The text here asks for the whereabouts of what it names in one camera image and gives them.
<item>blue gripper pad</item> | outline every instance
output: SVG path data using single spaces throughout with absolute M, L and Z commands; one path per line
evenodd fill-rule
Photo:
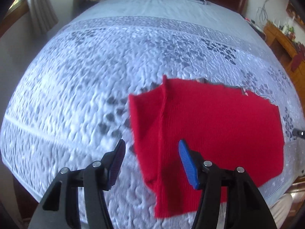
M 197 175 L 197 167 L 194 159 L 192 158 L 191 151 L 184 140 L 179 141 L 178 150 L 189 183 L 194 189 L 198 189 L 199 180 Z

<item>gray object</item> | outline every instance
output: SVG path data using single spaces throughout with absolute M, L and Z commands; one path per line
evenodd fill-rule
M 204 164 L 204 166 L 207 166 L 207 167 L 212 166 L 212 162 L 208 161 L 208 160 L 204 161 L 203 164 Z
M 305 130 L 300 130 L 300 129 L 294 128 L 292 130 L 292 135 L 295 137 L 299 137 L 301 139 L 305 139 Z
M 66 174 L 68 171 L 69 171 L 69 168 L 63 167 L 63 168 L 60 170 L 60 173 Z
M 93 167 L 99 167 L 99 166 L 101 166 L 101 164 L 102 163 L 100 161 L 95 161 L 95 162 L 92 163 L 92 166 Z
M 237 170 L 237 172 L 239 172 L 239 173 L 245 172 L 245 169 L 244 169 L 243 167 L 237 167 L 236 170 Z

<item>white cloth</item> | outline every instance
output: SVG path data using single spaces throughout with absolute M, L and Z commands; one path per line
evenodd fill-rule
M 284 194 L 278 201 L 277 203 L 275 203 L 271 208 L 270 208 L 270 212 L 273 216 L 273 219 L 276 223 L 276 227 L 279 229 L 289 211 L 290 211 L 290 208 L 291 208 L 291 205 L 292 205 L 292 196 L 291 194 Z
M 210 2 L 202 5 L 189 0 L 101 0 L 72 23 L 114 16 L 150 16 L 195 23 L 272 52 L 240 14 Z

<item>bedspread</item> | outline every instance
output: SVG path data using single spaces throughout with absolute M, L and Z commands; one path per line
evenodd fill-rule
M 241 86 L 279 106 L 284 170 L 260 187 L 268 205 L 275 203 L 305 164 L 292 136 L 294 127 L 305 126 L 293 84 L 271 51 L 174 19 L 117 16 L 65 26 L 31 63 L 10 100 L 0 137 L 4 163 L 40 200 L 62 167 L 85 168 L 123 138 L 126 156 L 115 186 L 105 192 L 114 227 L 191 228 L 194 213 L 154 218 L 155 197 L 133 151 L 128 94 L 155 88 L 163 74 Z

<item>bed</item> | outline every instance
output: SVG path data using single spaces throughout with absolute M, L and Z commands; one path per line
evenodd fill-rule
M 0 136 L 4 164 L 40 201 L 62 167 L 85 168 L 123 138 L 125 159 L 105 192 L 114 228 L 191 228 L 194 213 L 154 217 L 155 196 L 133 149 L 128 94 L 157 87 L 163 74 L 241 86 L 279 107 L 284 169 L 259 187 L 273 205 L 305 167 L 304 145 L 292 135 L 294 127 L 305 127 L 301 104 L 281 64 L 242 16 L 207 1 L 102 0 L 63 27 L 10 100 Z M 219 228 L 224 214 L 222 205 Z

